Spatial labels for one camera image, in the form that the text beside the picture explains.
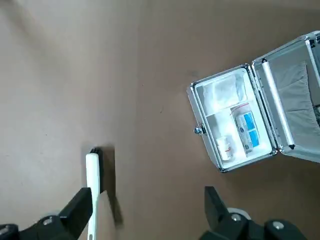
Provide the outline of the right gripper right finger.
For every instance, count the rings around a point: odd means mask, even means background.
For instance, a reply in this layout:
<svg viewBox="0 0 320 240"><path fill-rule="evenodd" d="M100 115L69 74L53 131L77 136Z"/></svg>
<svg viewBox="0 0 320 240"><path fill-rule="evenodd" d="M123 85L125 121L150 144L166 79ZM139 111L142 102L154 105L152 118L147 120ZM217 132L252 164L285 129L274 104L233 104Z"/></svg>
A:
<svg viewBox="0 0 320 240"><path fill-rule="evenodd" d="M213 186L204 187L204 211L210 230L201 240L305 240L293 223L271 219L260 225L239 208L226 207Z"/></svg>

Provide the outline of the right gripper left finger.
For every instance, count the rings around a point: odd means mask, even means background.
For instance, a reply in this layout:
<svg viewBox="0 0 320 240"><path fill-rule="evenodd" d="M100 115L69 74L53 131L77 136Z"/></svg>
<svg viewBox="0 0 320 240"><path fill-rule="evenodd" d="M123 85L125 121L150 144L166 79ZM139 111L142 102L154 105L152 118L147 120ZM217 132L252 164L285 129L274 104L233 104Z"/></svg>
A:
<svg viewBox="0 0 320 240"><path fill-rule="evenodd" d="M0 226L2 240L77 240L93 213L92 191L81 188L58 213L48 215L20 230L13 223Z"/></svg>

